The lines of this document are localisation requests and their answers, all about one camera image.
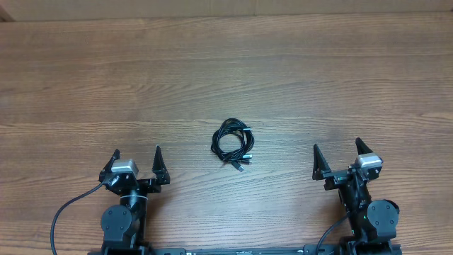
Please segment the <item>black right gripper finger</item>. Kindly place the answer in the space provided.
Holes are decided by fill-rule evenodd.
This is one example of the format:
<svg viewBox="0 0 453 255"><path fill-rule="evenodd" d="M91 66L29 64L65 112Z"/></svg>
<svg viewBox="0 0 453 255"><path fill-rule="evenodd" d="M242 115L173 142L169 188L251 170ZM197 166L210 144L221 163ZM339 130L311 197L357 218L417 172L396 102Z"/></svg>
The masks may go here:
<svg viewBox="0 0 453 255"><path fill-rule="evenodd" d="M357 137L355 139L355 145L357 148L357 153L359 155L373 153L373 151L363 142L360 137Z"/></svg>
<svg viewBox="0 0 453 255"><path fill-rule="evenodd" d="M314 145L314 167L312 171L313 180L325 179L331 173L331 168L323 156L319 146Z"/></svg>

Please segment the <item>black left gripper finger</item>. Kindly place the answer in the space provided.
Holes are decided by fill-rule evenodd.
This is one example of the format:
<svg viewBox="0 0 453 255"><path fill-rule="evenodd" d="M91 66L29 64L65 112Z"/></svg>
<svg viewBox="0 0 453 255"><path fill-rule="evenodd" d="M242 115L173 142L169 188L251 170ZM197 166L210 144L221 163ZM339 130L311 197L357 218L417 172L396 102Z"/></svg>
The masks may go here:
<svg viewBox="0 0 453 255"><path fill-rule="evenodd" d="M119 149L116 149L114 152L113 152L113 155L112 157L109 159L108 163L103 167L103 169L101 170L101 172L99 173L99 176L98 176L98 180L99 181L104 181L106 176L108 174L111 174L112 173L112 167L113 167L113 163L120 159L120 150Z"/></svg>
<svg viewBox="0 0 453 255"><path fill-rule="evenodd" d="M158 145L156 146L152 172L155 174L156 180L160 185L166 185L170 183L170 175L168 173L166 165L164 164L161 148Z"/></svg>

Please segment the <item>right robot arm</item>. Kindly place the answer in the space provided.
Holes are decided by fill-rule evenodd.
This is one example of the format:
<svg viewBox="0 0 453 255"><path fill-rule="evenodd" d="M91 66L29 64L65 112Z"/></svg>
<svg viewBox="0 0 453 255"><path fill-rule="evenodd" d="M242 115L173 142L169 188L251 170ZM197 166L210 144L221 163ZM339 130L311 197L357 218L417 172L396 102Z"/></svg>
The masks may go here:
<svg viewBox="0 0 453 255"><path fill-rule="evenodd" d="M315 254L401 254L401 246L393 245L400 209L391 200L372 200L367 184L377 179L383 159L361 138L355 139L357 157L347 169L333 171L319 146L314 145L312 179L324 180L324 189L337 190L345 208L345 216L331 225L314 247ZM344 221L350 223L352 234L338 244L324 243L327 236Z"/></svg>

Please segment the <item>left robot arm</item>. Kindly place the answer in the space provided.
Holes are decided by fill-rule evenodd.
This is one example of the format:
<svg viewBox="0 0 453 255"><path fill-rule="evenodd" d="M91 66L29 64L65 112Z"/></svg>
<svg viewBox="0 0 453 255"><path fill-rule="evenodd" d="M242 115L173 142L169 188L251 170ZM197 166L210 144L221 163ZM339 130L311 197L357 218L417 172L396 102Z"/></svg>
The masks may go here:
<svg viewBox="0 0 453 255"><path fill-rule="evenodd" d="M138 178L139 169L133 159L121 159L115 150L99 173L105 188L118 195L120 202L110 206L101 217L102 254L153 254L145 240L147 203L150 193L160 193L171 182L161 148L156 147L152 172L154 178Z"/></svg>

